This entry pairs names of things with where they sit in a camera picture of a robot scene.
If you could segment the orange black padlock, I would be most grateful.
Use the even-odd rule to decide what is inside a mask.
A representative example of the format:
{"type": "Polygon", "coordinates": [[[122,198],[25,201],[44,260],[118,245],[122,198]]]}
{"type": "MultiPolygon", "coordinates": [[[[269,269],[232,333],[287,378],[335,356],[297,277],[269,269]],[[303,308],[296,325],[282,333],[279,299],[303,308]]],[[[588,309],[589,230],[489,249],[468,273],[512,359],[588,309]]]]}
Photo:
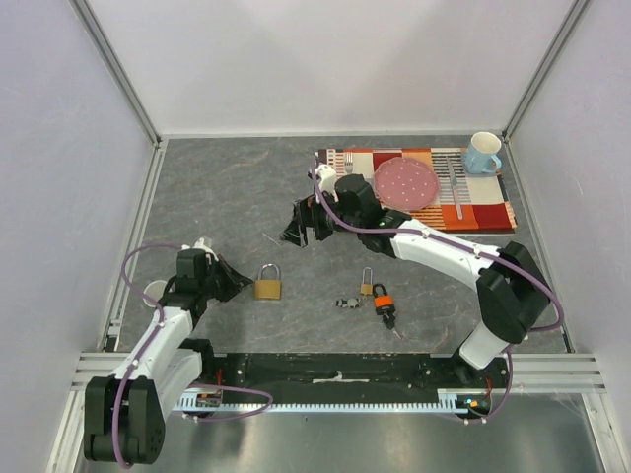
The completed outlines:
{"type": "Polygon", "coordinates": [[[388,293],[386,287],[377,283],[373,285],[373,298],[375,312],[379,316],[390,316],[396,311],[392,296],[388,293]]]}

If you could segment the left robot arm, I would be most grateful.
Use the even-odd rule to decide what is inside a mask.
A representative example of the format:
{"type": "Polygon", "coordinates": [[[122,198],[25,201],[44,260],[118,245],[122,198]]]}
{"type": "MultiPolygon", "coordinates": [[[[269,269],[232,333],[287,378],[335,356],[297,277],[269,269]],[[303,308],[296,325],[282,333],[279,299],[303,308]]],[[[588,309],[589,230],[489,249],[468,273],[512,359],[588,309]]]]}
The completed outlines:
{"type": "Polygon", "coordinates": [[[182,394],[216,376],[211,343],[191,333],[209,301],[227,302],[251,283],[205,245],[178,252],[162,295],[148,299],[154,314],[145,333],[116,369],[87,384],[86,459],[123,468],[157,460],[167,417],[182,394]]]}

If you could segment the large brass padlock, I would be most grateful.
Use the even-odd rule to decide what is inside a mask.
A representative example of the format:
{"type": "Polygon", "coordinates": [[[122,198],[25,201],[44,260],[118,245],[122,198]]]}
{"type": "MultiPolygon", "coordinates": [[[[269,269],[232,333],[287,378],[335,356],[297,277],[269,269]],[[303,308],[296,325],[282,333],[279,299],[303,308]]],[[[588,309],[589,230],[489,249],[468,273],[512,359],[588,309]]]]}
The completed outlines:
{"type": "Polygon", "coordinates": [[[262,265],[254,281],[253,296],[256,300],[280,301],[282,297],[281,270],[274,263],[262,265]]]}

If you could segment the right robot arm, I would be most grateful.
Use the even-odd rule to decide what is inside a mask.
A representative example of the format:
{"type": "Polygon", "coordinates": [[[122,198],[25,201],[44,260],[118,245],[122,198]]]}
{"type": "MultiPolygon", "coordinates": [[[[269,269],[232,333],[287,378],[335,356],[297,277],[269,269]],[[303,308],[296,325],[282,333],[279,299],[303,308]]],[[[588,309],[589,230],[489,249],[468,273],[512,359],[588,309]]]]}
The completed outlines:
{"type": "Polygon", "coordinates": [[[454,381],[466,388],[487,375],[487,366],[521,344],[554,300],[530,252],[521,244],[474,243],[433,230],[406,213],[388,210],[359,174],[314,175],[314,194],[295,202],[284,241],[303,247],[308,236],[355,234],[369,250],[446,274],[475,291],[481,320],[456,351],[454,381]]]}

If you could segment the small brass padlock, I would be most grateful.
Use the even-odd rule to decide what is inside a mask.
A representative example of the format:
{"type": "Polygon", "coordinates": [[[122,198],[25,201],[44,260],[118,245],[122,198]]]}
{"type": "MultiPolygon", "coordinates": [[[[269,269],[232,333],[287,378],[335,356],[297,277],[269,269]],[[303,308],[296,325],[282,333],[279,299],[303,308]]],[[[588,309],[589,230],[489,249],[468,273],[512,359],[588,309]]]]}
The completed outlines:
{"type": "Polygon", "coordinates": [[[373,294],[373,276],[374,271],[371,267],[365,267],[362,271],[362,281],[360,285],[360,295],[369,297],[373,294]]]}

